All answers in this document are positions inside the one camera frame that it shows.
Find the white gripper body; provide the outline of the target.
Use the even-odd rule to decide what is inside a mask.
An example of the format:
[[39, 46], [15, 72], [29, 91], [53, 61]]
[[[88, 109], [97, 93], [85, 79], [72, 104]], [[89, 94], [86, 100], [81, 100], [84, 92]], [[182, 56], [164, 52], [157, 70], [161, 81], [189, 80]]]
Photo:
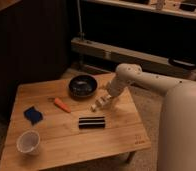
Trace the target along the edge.
[[111, 97], [118, 97], [124, 91], [124, 84], [117, 79], [113, 79], [107, 83], [106, 90]]

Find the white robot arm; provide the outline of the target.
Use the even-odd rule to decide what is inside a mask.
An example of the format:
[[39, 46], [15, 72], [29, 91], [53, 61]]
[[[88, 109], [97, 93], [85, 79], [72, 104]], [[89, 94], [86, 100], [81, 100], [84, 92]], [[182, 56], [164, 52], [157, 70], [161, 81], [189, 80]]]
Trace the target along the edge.
[[136, 83], [164, 97], [159, 119], [157, 171], [196, 171], [196, 81], [119, 64], [106, 90], [118, 97]]

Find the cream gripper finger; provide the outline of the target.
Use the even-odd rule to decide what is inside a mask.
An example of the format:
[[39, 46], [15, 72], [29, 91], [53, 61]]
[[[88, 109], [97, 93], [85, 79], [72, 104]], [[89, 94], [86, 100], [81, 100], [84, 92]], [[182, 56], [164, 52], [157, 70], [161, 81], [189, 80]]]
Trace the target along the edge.
[[108, 102], [108, 101], [110, 101], [110, 100], [111, 100], [111, 98], [112, 98], [112, 96], [111, 96], [111, 95], [104, 95], [104, 96], [103, 96], [103, 100], [104, 100], [104, 102]]

